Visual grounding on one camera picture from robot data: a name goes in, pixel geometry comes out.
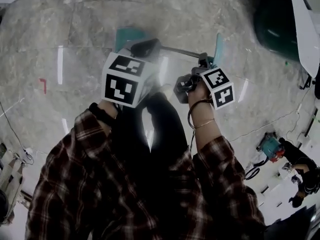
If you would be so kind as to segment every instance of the green trash bin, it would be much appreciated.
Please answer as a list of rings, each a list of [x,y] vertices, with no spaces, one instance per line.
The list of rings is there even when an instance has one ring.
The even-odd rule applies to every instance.
[[[253,24],[256,37],[263,47],[300,62],[291,0],[261,0]]]

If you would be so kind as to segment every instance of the person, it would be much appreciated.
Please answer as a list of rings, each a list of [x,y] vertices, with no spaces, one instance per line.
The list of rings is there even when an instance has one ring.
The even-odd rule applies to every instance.
[[[289,141],[280,138],[279,142],[285,150],[283,156],[289,161],[289,164],[283,168],[294,169],[302,177],[302,182],[298,182],[297,193],[289,199],[289,203],[292,202],[292,207],[297,208],[301,206],[306,196],[319,190],[320,168],[315,161]]]
[[[189,106],[208,97],[203,82]],[[142,110],[152,117],[151,150]],[[137,108],[90,111],[50,152],[29,208],[27,240],[260,239],[266,228],[255,192],[214,120],[209,103],[191,112],[198,153],[192,158],[178,113],[166,96],[149,95]]]

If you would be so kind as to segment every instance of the cable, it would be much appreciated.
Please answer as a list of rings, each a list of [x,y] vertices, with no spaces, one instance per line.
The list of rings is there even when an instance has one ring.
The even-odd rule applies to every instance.
[[[246,134],[244,134],[244,135],[240,135],[239,137],[236,137],[235,139],[230,140],[230,142],[234,142],[234,141],[236,141],[237,139],[240,139],[240,138],[245,137],[245,136],[248,136],[248,135],[250,135],[250,134],[252,134],[252,133],[254,133],[254,132],[257,132],[257,131],[261,130],[261,129],[264,128],[264,127],[267,127],[267,126],[269,126],[269,125],[272,125],[274,122],[280,120],[281,118],[285,118],[285,117],[291,115],[293,112],[296,112],[296,111],[298,110],[300,104],[302,104],[302,102],[304,101],[304,98],[306,97],[306,95],[307,95],[307,93],[308,93],[309,91],[310,91],[310,89],[304,94],[301,102],[299,103],[298,107],[297,107],[295,110],[291,111],[291,112],[288,113],[288,114],[285,114],[285,115],[283,115],[283,116],[280,116],[278,119],[273,120],[272,122],[267,123],[266,125],[261,126],[261,127],[258,128],[258,129],[252,130],[252,131],[250,131],[250,132],[248,132],[248,133],[246,133]]]
[[[246,181],[251,180],[252,178],[254,178],[255,176],[257,176],[257,174],[258,174],[259,172],[260,172],[260,168],[257,168],[257,167],[254,166],[253,168],[251,168],[251,169],[245,174],[244,179],[245,179]]]
[[[292,144],[294,144],[294,142],[291,139],[288,138],[288,133],[292,133],[296,129],[298,121],[299,121],[299,118],[300,118],[300,114],[298,113],[298,119],[295,121],[295,125],[294,125],[293,129],[292,130],[288,130],[287,133],[285,134],[285,138],[288,141],[290,141]]]
[[[297,118],[297,120],[295,121],[295,125],[294,125],[293,129],[292,129],[292,130],[288,130],[287,133],[285,134],[285,138],[286,138],[288,141],[290,141],[292,144],[294,144],[294,142],[293,142],[291,139],[288,138],[288,133],[293,133],[294,130],[296,129],[296,127],[297,127],[297,125],[298,125],[298,121],[299,121],[299,119],[300,119],[300,113],[299,113],[300,107],[302,106],[302,102],[304,101],[305,97],[307,96],[307,94],[308,94],[308,92],[309,92],[310,90],[311,90],[311,88],[309,88],[308,91],[304,94],[301,102],[299,103],[299,105],[298,105],[298,107],[297,107],[297,109],[296,109],[297,114],[298,114],[298,118]]]
[[[264,166],[268,161],[269,161],[269,158],[266,157],[264,161],[254,163],[253,166],[254,166],[254,167]]]
[[[27,162],[23,159],[23,160],[22,160],[22,163],[32,166],[32,165],[35,163],[34,158],[32,157],[32,155],[30,155],[30,154],[25,150],[25,148],[24,148],[24,146],[22,145],[22,143],[21,143],[18,135],[16,134],[15,130],[12,128],[12,126],[11,126],[11,124],[10,124],[10,121],[9,121],[9,118],[8,118],[7,115],[6,115],[6,112],[5,112],[5,110],[4,110],[4,107],[2,106],[1,101],[0,101],[0,107],[1,107],[1,109],[2,109],[3,115],[5,116],[8,124],[9,124],[9,127],[10,127],[11,130],[13,131],[14,135],[16,136],[16,138],[17,138],[17,140],[18,140],[18,142],[19,142],[19,144],[20,144],[20,146],[21,146],[21,148],[23,149],[26,158],[27,158],[29,161],[32,161],[32,163],[27,163]]]
[[[194,103],[194,104],[190,107],[190,109],[189,109],[187,119],[188,119],[188,124],[189,124],[190,127],[193,129],[192,138],[191,138],[191,144],[190,144],[190,152],[192,151],[193,141],[194,141],[194,138],[195,138],[195,135],[196,135],[196,128],[195,128],[194,125],[192,125],[192,123],[191,123],[191,121],[190,121],[190,117],[191,117],[192,111],[194,110],[194,108],[196,107],[196,105],[198,105],[199,103],[210,103],[210,104],[212,104],[212,103],[213,103],[213,100],[212,100],[212,98],[210,98],[210,99],[201,99],[201,100],[198,100],[198,101],[197,101],[196,103]]]

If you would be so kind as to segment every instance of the black pants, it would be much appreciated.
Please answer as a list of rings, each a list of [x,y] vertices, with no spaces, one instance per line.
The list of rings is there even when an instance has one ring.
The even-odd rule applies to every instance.
[[[284,146],[284,154],[283,156],[292,164],[309,164],[310,163],[310,158],[303,153],[299,148],[291,144],[289,141],[284,141],[282,143]],[[301,169],[296,169],[298,174],[302,175],[304,173],[303,170]]]
[[[145,107],[154,127],[151,151],[142,122]],[[112,128],[112,144],[116,156],[125,161],[138,195],[145,198],[150,211],[158,217],[166,239],[174,239],[184,212],[172,186],[168,166],[188,148],[177,111],[163,93],[156,93],[137,108],[124,107]]]
[[[315,77],[314,95],[318,100],[320,100],[320,66],[318,69],[318,74]]]
[[[151,114],[154,136],[151,151],[145,135],[142,111]],[[124,107],[117,117],[117,129],[113,139],[120,144],[125,159],[151,159],[164,166],[180,157],[188,147],[184,128],[175,108],[163,93],[156,93],[137,108]]]

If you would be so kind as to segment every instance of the bracelet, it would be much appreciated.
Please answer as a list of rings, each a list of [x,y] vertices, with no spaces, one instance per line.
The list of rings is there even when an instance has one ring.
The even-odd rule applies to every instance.
[[[205,125],[213,122],[214,120],[215,120],[215,119],[212,119],[212,120],[210,120],[210,121],[208,121],[208,122],[205,122],[204,124],[201,124],[201,125],[199,125],[199,126],[195,126],[194,129],[198,129],[198,128],[202,127],[202,126],[205,126]]]
[[[196,129],[196,128],[195,128],[195,127],[191,124],[191,122],[190,122],[191,112],[194,110],[194,108],[196,107],[196,105],[198,105],[199,103],[210,103],[210,104],[212,104],[213,101],[212,101],[212,98],[210,98],[210,99],[201,99],[201,100],[198,100],[197,102],[195,102],[195,103],[190,107],[187,118],[188,118],[188,124],[190,125],[190,127],[191,127],[192,129]]]

